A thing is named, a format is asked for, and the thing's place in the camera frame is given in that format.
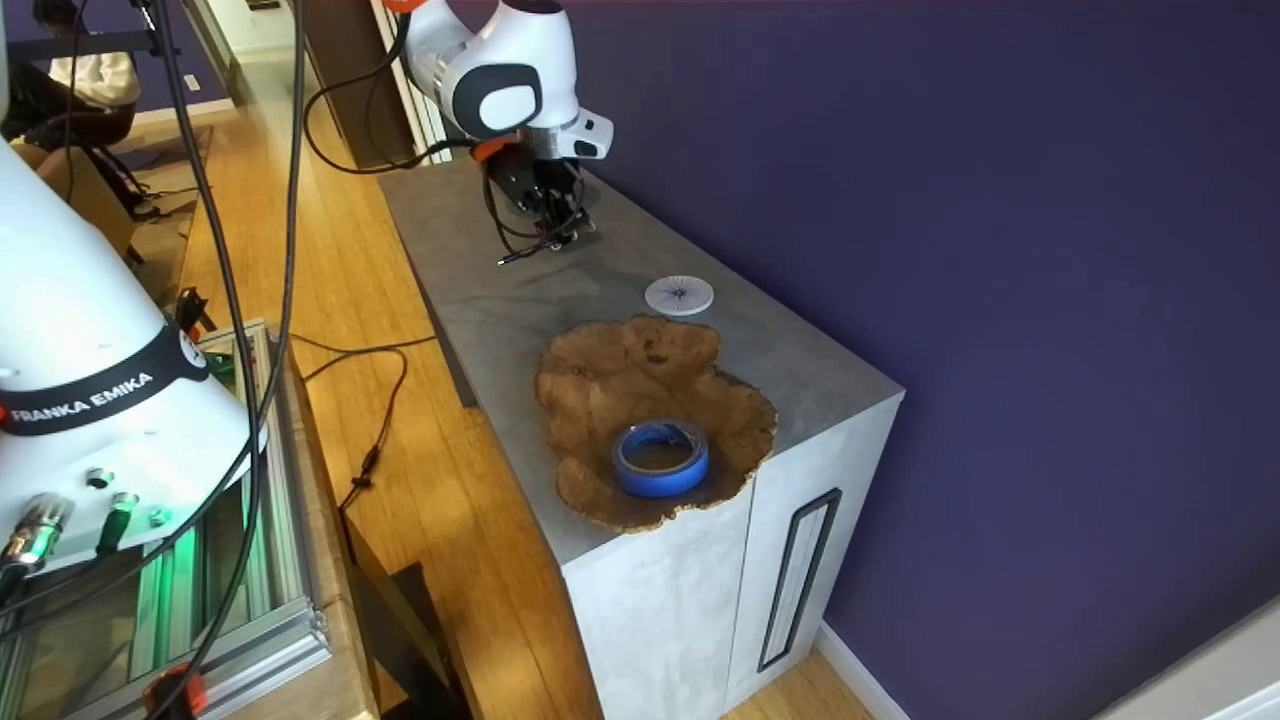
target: gray countertop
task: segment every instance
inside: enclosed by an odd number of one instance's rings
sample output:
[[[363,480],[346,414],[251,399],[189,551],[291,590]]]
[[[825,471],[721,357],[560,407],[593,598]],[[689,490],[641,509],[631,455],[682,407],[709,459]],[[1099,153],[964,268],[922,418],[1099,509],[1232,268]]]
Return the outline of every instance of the gray countertop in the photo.
[[[597,237],[521,262],[498,262],[503,247],[486,213],[476,163],[397,173],[379,185],[436,324],[560,569],[618,533],[568,511],[558,494],[538,369],[548,339],[568,328],[649,316],[651,278],[682,270],[717,288],[717,304],[692,321],[721,333],[721,369],[776,405],[776,450],[900,392],[884,371],[593,177]]]

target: white cabinet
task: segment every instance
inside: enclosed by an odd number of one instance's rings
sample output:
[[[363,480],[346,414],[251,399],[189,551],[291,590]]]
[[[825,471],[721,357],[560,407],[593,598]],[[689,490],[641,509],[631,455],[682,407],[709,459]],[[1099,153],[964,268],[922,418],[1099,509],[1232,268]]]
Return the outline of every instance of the white cabinet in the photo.
[[[819,627],[900,384],[608,185],[587,193],[597,238],[521,262],[498,262],[473,163],[379,185],[456,371],[565,573],[605,716],[711,720],[793,666]],[[780,427],[741,494],[608,533],[558,494],[538,369],[554,336],[649,313],[644,288],[673,270],[717,288],[696,324],[721,333],[721,369],[761,386]]]

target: wooden floor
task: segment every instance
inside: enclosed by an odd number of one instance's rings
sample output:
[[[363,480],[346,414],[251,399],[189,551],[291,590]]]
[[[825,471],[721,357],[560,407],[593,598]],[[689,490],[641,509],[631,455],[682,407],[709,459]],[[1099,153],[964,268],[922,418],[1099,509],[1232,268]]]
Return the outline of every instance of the wooden floor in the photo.
[[[256,321],[282,321],[288,92],[282,57],[243,57],[239,121],[221,123],[210,143],[210,177],[236,256],[243,316]],[[183,283],[211,296],[211,316],[229,321],[206,221],[192,228]],[[431,336],[379,186],[337,177],[314,155],[302,185],[291,328],[351,346]],[[302,371],[322,360],[329,352],[295,344]],[[351,502],[351,523],[385,573],[426,569],[481,716],[593,716],[593,689],[571,678],[585,655],[560,573],[498,450],[489,418],[460,407],[436,344],[412,346],[407,369],[376,486]],[[308,384],[337,502],[351,490],[394,379],[397,360],[374,357]],[[733,716],[860,720],[868,710],[811,655]]]

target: black label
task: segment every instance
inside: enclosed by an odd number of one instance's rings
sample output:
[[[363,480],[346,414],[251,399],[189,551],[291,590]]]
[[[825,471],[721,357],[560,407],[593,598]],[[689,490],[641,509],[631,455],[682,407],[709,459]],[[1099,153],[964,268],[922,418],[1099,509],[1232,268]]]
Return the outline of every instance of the black label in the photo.
[[[0,386],[0,431],[52,437],[85,427],[106,414],[129,411],[131,405],[163,392],[179,375],[206,379],[210,369],[189,357],[179,328],[163,324],[154,344],[97,375],[39,392]]]

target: purple wall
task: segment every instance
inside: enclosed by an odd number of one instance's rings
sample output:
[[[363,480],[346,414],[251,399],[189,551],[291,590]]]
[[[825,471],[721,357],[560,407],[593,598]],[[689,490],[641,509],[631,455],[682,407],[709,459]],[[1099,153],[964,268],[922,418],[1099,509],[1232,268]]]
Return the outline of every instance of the purple wall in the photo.
[[[599,173],[908,384],[827,618],[911,716],[1280,590],[1280,3],[1068,3],[571,3]]]

